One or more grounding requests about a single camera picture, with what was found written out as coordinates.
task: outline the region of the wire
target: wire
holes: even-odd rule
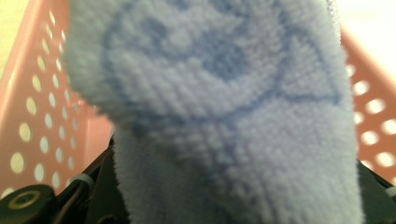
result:
[[[59,207],[63,207],[71,196],[75,193],[78,188],[79,182],[73,181],[69,186],[67,186],[64,191],[62,191],[58,196],[56,196],[56,200],[58,201]]]
[[[68,215],[70,214],[71,211],[73,211],[73,208],[84,200],[84,194],[87,195],[88,193],[88,185],[82,181],[78,181],[78,188],[74,192],[74,194],[71,196],[71,198],[67,201],[67,203],[64,205],[64,207],[61,209],[59,212],[58,216],[54,219],[52,222],[53,224],[63,224]]]

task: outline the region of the fuzzy blue fabric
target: fuzzy blue fabric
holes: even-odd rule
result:
[[[318,0],[71,0],[72,86],[134,224],[361,224],[345,54]]]

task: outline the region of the circular hole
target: circular hole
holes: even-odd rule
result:
[[[355,120],[355,124],[361,124],[364,121],[364,116],[361,112],[355,112],[353,119]]]
[[[20,137],[24,142],[29,142],[32,136],[32,132],[30,131],[30,127],[27,123],[22,123],[20,125]]]
[[[62,44],[59,44],[59,52],[61,53],[61,54],[63,54],[64,53],[64,47],[62,46]]]
[[[70,92],[69,90],[64,91],[64,99],[66,99],[67,102],[70,102]]]
[[[56,74],[54,74],[54,75],[52,76],[52,83],[53,83],[53,86],[54,86],[56,89],[59,88],[59,79],[58,79],[58,77],[56,76]]]
[[[59,136],[60,136],[62,139],[65,139],[65,138],[66,138],[66,131],[64,130],[64,126],[61,126],[61,127],[59,128]]]
[[[388,119],[381,125],[382,132],[385,134],[396,134],[396,119]]]
[[[64,160],[64,152],[60,147],[56,148],[55,158],[57,162],[62,162]]]
[[[58,172],[55,172],[52,176],[52,186],[57,189],[61,185],[61,178],[59,177]]]
[[[53,38],[53,32],[52,32],[52,30],[50,29],[50,26],[47,24],[46,25],[46,31],[47,31],[47,35],[49,36],[49,38]]]
[[[381,152],[375,156],[375,160],[383,167],[390,167],[395,164],[396,160],[393,154],[389,152]]]
[[[50,22],[55,25],[56,20],[55,20],[55,16],[53,15],[52,11],[49,12],[49,19],[50,19]]]
[[[53,122],[52,122],[52,116],[47,113],[46,116],[44,117],[44,121],[46,123],[47,128],[52,128]]]
[[[385,109],[385,102],[381,99],[374,99],[366,104],[366,111],[370,114],[377,114]]]
[[[361,141],[368,146],[376,144],[378,139],[378,134],[373,131],[365,132],[361,135]]]
[[[361,161],[361,163],[370,170],[374,170],[374,166],[370,161]]]
[[[3,193],[1,194],[0,199],[6,198],[6,197],[8,196],[8,194],[10,194],[10,193],[12,193],[12,192],[14,192],[14,189],[12,189],[12,188],[5,189],[5,190],[3,191]]]
[[[41,91],[41,81],[37,75],[33,75],[32,83],[33,83],[33,88],[35,88],[36,91]]]
[[[46,39],[43,39],[43,40],[41,41],[41,45],[43,46],[44,52],[46,52],[46,54],[50,54],[49,42],[47,42]]]
[[[356,68],[353,64],[349,64],[346,66],[346,73],[349,77],[352,77],[356,72]]]
[[[64,119],[68,119],[69,118],[69,112],[67,112],[67,109],[64,106],[62,107],[62,117]]]
[[[44,179],[44,173],[45,173],[45,169],[43,164],[39,163],[36,167],[35,167],[35,180],[38,182],[43,181]]]
[[[38,68],[40,68],[42,72],[46,71],[47,69],[46,62],[44,61],[44,58],[41,55],[37,56],[37,64],[38,64]]]
[[[73,119],[73,129],[76,130],[78,128],[78,121],[76,119]]]
[[[66,35],[64,34],[64,31],[61,31],[61,36],[62,36],[62,40],[66,41]]]
[[[24,168],[24,158],[20,152],[14,153],[11,157],[11,170],[15,174],[20,174]]]
[[[353,92],[355,93],[355,95],[362,95],[364,93],[366,93],[370,88],[370,84],[368,81],[366,80],[362,80],[360,82],[355,83],[355,85],[353,85]]]
[[[43,136],[40,140],[40,149],[43,153],[48,153],[50,148],[49,140],[46,136]]]
[[[62,64],[61,61],[59,60],[59,58],[56,59],[56,68],[58,69],[58,71],[62,71]]]
[[[69,158],[69,161],[68,161],[67,164],[68,164],[70,170],[74,170],[74,165],[75,165],[75,164],[74,164],[74,159],[73,159],[73,157],[70,157],[70,158]]]
[[[56,106],[56,99],[55,99],[55,95],[53,94],[53,92],[49,93],[49,104],[52,107]]]
[[[75,138],[74,136],[70,139],[70,146],[71,146],[73,149],[76,148],[76,138]]]
[[[35,115],[35,113],[37,113],[37,105],[35,104],[35,100],[30,96],[26,100],[26,108],[27,112],[29,112],[31,115]]]

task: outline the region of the cartoon face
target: cartoon face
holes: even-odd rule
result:
[[[274,97],[340,98],[313,37],[278,1],[132,1],[104,45],[103,67],[117,77],[109,84],[137,116],[230,120]]]

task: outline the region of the pink basket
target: pink basket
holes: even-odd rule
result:
[[[0,195],[44,183],[62,191],[107,146],[111,124],[68,86],[61,54],[68,2],[30,1],[0,80]],[[343,32],[359,157],[396,184],[396,90]]]
[[[343,44],[355,97],[359,158],[396,185],[396,83],[347,30]]]
[[[68,1],[30,1],[0,80],[0,195],[27,185],[59,193],[108,145],[111,125],[68,86]]]

